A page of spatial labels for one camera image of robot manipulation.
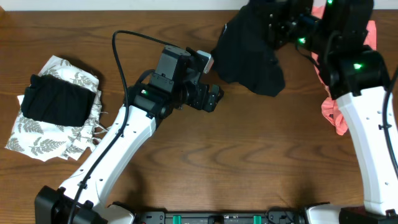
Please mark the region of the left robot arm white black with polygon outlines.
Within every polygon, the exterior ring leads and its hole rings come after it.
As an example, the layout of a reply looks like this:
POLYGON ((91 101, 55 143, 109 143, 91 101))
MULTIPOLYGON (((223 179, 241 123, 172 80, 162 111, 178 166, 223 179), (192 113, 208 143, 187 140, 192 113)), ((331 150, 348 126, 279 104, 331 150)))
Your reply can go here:
POLYGON ((87 160, 57 190, 45 186, 37 194, 35 222, 134 223, 127 206, 106 205, 109 194, 133 155, 174 109, 215 109, 222 89, 200 83, 213 63, 207 52, 165 46, 157 68, 127 89, 114 123, 87 160))

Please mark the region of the black polo shirt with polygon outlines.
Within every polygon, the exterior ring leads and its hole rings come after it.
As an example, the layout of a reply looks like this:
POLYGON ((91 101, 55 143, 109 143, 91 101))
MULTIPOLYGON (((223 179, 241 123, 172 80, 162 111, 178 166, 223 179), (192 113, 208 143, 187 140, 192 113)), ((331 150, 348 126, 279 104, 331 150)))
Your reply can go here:
POLYGON ((257 95, 277 96, 285 88, 283 71, 266 42, 264 16, 269 1, 249 1, 222 28, 211 51, 214 70, 226 83, 238 83, 257 95))

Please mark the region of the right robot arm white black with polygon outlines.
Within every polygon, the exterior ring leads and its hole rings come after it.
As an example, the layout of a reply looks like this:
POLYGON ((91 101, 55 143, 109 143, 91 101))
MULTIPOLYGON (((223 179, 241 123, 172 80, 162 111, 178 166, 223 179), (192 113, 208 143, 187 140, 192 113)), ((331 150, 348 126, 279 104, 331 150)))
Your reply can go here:
POLYGON ((364 43, 372 0, 327 1, 322 17, 311 1, 270 1, 268 41, 317 54, 313 64, 343 115, 363 181, 362 205, 311 205, 297 223, 396 223, 397 125, 392 90, 382 55, 364 43))

